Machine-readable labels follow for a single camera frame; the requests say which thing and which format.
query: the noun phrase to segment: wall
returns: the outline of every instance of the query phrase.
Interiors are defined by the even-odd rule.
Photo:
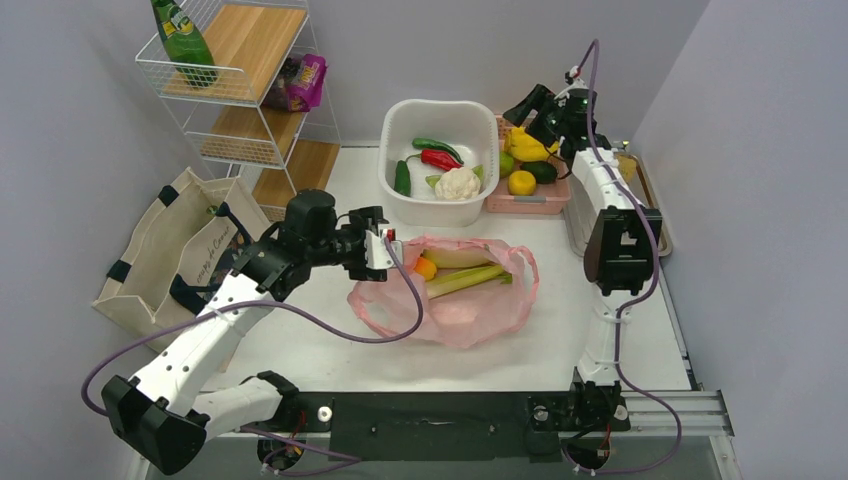
[[[634,139],[745,478],[845,478],[843,0],[712,0]]]
[[[502,112],[557,91],[594,37],[598,117],[632,138],[708,0],[311,0],[342,139],[376,142],[400,100],[474,100]]]
[[[0,4],[3,479],[123,478],[79,385],[130,337],[90,302],[159,188],[209,174],[133,62],[154,32],[144,0]]]

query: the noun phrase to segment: red chili pepper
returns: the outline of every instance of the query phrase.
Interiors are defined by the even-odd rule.
[[[462,165],[456,161],[453,156],[448,152],[443,152],[441,150],[432,150],[425,149],[421,150],[421,153],[417,155],[410,155],[406,157],[407,160],[410,158],[420,158],[421,163],[425,163],[427,165],[432,165],[434,167],[441,168],[442,170],[448,171],[453,170],[454,168],[459,168]]]

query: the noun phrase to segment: green lime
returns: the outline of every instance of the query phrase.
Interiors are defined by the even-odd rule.
[[[515,168],[515,159],[512,158],[512,155],[501,152],[501,174],[500,178],[508,177],[510,173],[512,173],[512,169]]]

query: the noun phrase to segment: white plastic bin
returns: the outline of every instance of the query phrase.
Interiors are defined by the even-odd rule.
[[[480,194],[468,200],[436,199],[424,178],[444,173],[416,159],[409,162],[412,196],[392,188],[398,160],[419,153],[412,147],[416,137],[445,142],[459,152],[467,167],[483,165]],[[380,139],[377,177],[383,187],[384,205],[407,225],[465,227],[474,223],[483,201],[498,185],[498,126],[495,115],[476,102],[404,100],[386,113]]]

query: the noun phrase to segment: baking tray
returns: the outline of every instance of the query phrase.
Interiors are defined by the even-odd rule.
[[[645,170],[642,168],[642,161],[639,157],[623,152],[616,152],[616,157],[628,157],[636,161],[636,175],[628,183],[633,194],[641,200],[645,205],[652,208],[657,207],[656,194],[651,186]],[[569,186],[571,187],[571,201],[565,205],[564,215],[568,222],[568,238],[571,244],[571,249],[575,254],[582,257],[586,251],[586,244],[592,234],[592,228],[595,226],[597,216],[592,209],[592,204],[589,201],[589,195],[583,188],[583,185],[576,181],[574,177],[569,177]],[[671,239],[666,232],[666,225],[663,222],[662,230],[660,231],[659,254],[661,257],[666,257],[671,254],[672,245]]]

